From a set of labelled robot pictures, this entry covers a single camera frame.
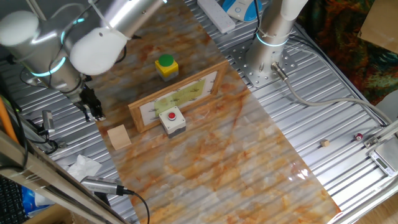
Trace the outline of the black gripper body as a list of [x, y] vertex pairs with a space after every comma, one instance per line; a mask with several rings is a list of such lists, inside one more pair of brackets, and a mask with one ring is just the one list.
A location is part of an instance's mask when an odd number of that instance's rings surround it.
[[95, 91], [86, 84], [83, 85], [81, 92], [79, 92], [78, 99], [74, 100], [73, 104], [84, 112], [88, 110], [91, 112], [101, 112], [101, 102], [97, 99]]

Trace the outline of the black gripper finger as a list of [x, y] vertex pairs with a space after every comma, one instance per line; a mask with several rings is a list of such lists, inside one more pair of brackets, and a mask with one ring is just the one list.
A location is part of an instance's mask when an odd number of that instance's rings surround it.
[[88, 105], [83, 106], [85, 109], [86, 116], [88, 117], [88, 121], [96, 121], [96, 110]]
[[104, 121], [106, 119], [100, 105], [94, 105], [94, 107], [92, 107], [92, 115], [96, 121]]

